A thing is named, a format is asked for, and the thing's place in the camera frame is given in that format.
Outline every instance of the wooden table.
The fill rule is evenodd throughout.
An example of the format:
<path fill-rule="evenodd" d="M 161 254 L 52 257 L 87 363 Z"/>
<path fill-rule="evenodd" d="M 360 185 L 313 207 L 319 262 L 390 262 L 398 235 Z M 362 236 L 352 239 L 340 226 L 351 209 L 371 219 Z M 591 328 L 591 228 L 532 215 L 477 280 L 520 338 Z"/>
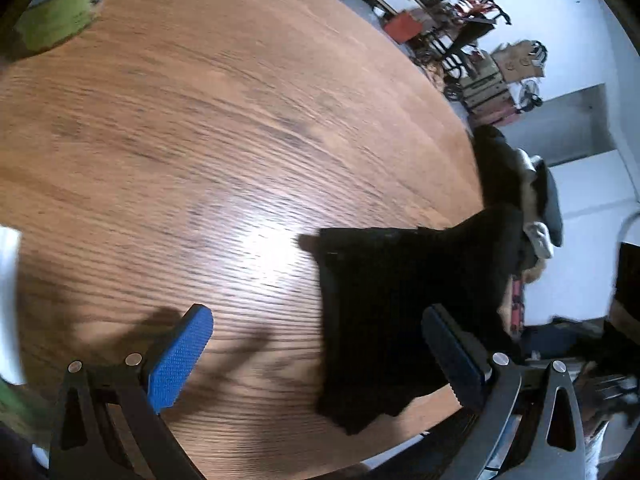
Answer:
<path fill-rule="evenodd" d="M 339 1 L 106 0 L 4 72 L 0 138 L 24 365 L 45 394 L 200 302 L 214 336 L 164 417 L 208 478 L 306 478 L 457 409 L 443 388 L 349 437 L 313 410 L 321 302 L 297 235 L 481 208 L 461 122 Z"/>

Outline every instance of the blue gripper pad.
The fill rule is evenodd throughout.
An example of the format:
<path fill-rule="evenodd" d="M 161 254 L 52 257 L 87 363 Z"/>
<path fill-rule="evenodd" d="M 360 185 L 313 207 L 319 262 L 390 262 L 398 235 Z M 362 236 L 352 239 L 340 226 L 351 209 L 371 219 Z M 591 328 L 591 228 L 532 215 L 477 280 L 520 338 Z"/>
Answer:
<path fill-rule="evenodd" d="M 142 380 L 156 413 L 174 405 L 212 333 L 211 311 L 196 303 L 171 332 L 153 342 L 146 352 Z"/>

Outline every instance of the silver screw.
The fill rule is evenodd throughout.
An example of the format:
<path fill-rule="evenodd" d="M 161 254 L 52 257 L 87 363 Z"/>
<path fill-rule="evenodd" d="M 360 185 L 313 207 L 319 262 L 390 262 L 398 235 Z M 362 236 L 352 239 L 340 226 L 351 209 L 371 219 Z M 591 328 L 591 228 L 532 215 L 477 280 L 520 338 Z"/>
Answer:
<path fill-rule="evenodd" d="M 124 359 L 124 362 L 127 366 L 138 366 L 142 362 L 142 355 L 134 352 L 133 354 L 129 354 L 127 358 Z"/>
<path fill-rule="evenodd" d="M 68 366 L 67 370 L 69 370 L 70 373 L 75 374 L 80 371 L 80 368 L 82 368 L 82 363 L 80 361 L 73 361 Z"/>
<path fill-rule="evenodd" d="M 564 374 L 566 372 L 566 366 L 562 361 L 554 361 L 554 370 L 558 373 Z"/>
<path fill-rule="evenodd" d="M 502 352 L 496 352 L 494 354 L 494 363 L 500 366 L 506 366 L 509 364 L 509 358 L 507 357 L 506 354 L 503 354 Z"/>

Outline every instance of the red box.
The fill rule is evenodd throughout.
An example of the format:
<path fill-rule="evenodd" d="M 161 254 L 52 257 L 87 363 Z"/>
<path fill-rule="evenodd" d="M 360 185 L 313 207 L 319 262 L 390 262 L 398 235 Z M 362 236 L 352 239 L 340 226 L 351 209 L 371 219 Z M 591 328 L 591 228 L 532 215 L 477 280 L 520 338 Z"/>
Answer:
<path fill-rule="evenodd" d="M 396 43 L 404 43 L 422 32 L 422 23 L 414 20 L 414 18 L 404 10 L 389 20 L 383 28 Z"/>

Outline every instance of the blue textured pad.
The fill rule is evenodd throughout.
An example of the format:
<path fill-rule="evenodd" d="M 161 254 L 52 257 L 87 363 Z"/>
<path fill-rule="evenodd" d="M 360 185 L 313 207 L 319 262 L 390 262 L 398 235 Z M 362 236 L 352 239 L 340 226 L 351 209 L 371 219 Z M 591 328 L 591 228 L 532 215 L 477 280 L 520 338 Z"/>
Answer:
<path fill-rule="evenodd" d="M 200 304 L 193 305 L 181 323 L 184 326 L 173 334 L 172 340 L 148 371 L 146 395 L 156 413 L 174 405 L 213 333 L 213 315 Z"/>

